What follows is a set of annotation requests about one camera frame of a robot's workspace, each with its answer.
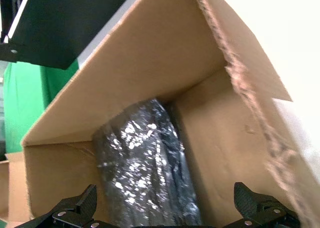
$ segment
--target metal screw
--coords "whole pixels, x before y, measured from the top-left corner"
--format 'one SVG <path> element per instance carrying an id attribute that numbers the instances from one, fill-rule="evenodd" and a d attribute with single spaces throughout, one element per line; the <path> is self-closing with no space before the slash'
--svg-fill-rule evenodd
<path id="1" fill-rule="evenodd" d="M 98 227 L 98 226 L 99 226 L 99 223 L 96 222 L 96 223 L 93 223 L 93 224 L 91 225 L 91 228 L 96 228 L 96 227 Z"/>
<path id="2" fill-rule="evenodd" d="M 250 220 L 246 220 L 244 223 L 245 223 L 247 226 L 251 226 L 251 225 L 252 225 L 252 222 L 251 222 Z"/>
<path id="3" fill-rule="evenodd" d="M 64 214 L 66 214 L 66 212 L 65 211 L 61 211 L 61 212 L 58 213 L 58 217 L 62 217 Z"/>

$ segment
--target torn cardboard edge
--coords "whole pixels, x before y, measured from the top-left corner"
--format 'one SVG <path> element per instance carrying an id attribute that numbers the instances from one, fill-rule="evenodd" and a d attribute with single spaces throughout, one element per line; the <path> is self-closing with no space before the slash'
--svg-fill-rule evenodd
<path id="1" fill-rule="evenodd" d="M 240 61 L 231 43 L 223 31 L 208 0 L 197 0 L 207 23 L 212 30 L 218 47 L 228 62 L 225 67 L 231 77 L 234 91 L 240 95 L 259 122 L 268 143 L 269 161 L 267 168 L 279 186 L 287 192 L 288 198 L 299 214 L 300 221 L 305 227 L 316 227 L 318 222 L 311 208 L 307 205 L 296 185 L 295 172 L 289 162 L 296 152 L 289 147 L 285 140 L 271 127 L 264 115 L 261 104 L 256 97 L 256 90 L 249 76 L 248 68 Z"/>

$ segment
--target cardboard box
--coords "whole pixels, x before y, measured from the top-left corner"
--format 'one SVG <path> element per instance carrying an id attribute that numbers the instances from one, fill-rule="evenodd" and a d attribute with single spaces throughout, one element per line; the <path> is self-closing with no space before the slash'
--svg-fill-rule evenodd
<path id="1" fill-rule="evenodd" d="M 9 161 L 0 161 L 0 220 L 8 221 Z"/>
<path id="2" fill-rule="evenodd" d="M 29 212 L 98 186 L 92 134 L 127 106 L 172 102 L 205 224 L 240 218 L 235 182 L 320 224 L 320 187 L 273 100 L 290 101 L 259 42 L 224 0 L 137 0 L 22 141 Z"/>

